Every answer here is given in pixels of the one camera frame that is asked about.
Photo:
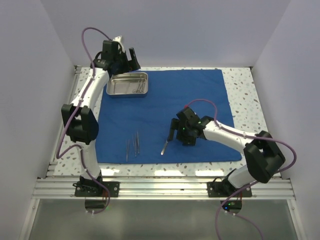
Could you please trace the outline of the stainless steel instrument tray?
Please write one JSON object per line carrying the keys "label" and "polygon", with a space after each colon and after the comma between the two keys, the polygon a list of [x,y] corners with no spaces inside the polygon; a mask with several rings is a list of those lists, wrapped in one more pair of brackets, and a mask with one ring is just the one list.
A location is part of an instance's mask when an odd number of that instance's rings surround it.
{"label": "stainless steel instrument tray", "polygon": [[131,72],[114,75],[106,85],[106,93],[111,98],[143,98],[149,90],[146,72]]}

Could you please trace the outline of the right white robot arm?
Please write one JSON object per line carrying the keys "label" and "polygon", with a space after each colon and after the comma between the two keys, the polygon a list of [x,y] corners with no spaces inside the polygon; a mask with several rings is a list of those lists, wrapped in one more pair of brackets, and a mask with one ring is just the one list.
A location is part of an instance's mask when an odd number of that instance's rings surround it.
{"label": "right white robot arm", "polygon": [[253,182],[266,184],[285,163],[280,148],[267,131],[258,134],[237,130],[213,117],[200,118],[190,107],[171,119],[167,142],[177,139],[184,146],[195,146],[197,139],[213,141],[244,155],[246,164],[232,170],[221,181],[208,184],[208,194],[235,196],[242,187]]}

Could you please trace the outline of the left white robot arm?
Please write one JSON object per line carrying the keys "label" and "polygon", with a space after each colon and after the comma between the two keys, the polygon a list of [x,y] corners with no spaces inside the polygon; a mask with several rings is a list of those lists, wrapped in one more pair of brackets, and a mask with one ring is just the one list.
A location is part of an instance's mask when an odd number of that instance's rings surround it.
{"label": "left white robot arm", "polygon": [[65,133],[78,148],[81,174],[74,183],[75,195],[101,197],[107,193],[103,184],[95,143],[99,132],[99,124],[93,109],[103,88],[111,77],[140,69],[135,50],[129,49],[128,59],[122,36],[112,40],[104,40],[102,50],[90,64],[87,79],[73,101],[64,104],[61,115]]}

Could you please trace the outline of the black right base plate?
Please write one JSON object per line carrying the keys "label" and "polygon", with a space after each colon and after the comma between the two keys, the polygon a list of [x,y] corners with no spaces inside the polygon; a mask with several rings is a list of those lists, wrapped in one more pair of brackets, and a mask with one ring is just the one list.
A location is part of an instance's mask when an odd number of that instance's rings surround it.
{"label": "black right base plate", "polygon": [[223,198],[229,197],[237,189],[227,180],[218,176],[206,183],[206,190],[209,198]]}

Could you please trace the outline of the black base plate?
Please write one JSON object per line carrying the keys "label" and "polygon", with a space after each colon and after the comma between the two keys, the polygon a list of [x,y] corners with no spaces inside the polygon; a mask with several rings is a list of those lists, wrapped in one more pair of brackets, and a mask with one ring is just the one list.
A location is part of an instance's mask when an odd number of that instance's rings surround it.
{"label": "black base plate", "polygon": [[119,196],[120,183],[118,181],[103,181],[104,187],[93,182],[93,186],[81,184],[79,181],[73,183],[75,187],[75,197],[111,197],[117,198]]}
{"label": "black base plate", "polygon": [[229,197],[237,189],[227,180],[218,176],[206,183],[206,190],[209,198],[223,198]]}

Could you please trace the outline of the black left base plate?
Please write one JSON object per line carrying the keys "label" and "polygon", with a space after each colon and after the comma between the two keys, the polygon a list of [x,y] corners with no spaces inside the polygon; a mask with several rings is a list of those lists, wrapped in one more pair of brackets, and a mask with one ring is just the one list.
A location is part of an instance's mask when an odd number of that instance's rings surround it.
{"label": "black left base plate", "polygon": [[120,183],[118,181],[103,181],[104,187],[93,182],[93,186],[81,184],[79,181],[73,183],[75,187],[75,197],[111,197],[117,198],[119,196]]}

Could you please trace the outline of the aluminium front rail frame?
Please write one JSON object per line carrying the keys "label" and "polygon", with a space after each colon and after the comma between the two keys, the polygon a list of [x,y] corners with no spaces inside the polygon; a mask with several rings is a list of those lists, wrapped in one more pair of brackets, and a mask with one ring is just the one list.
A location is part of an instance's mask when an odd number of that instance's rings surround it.
{"label": "aluminium front rail frame", "polygon": [[[105,177],[105,182],[118,182],[118,200],[206,200],[209,198],[208,177]],[[75,177],[38,179],[33,199],[75,199]],[[290,180],[279,177],[268,183],[246,187],[235,196],[242,200],[294,200]]]}

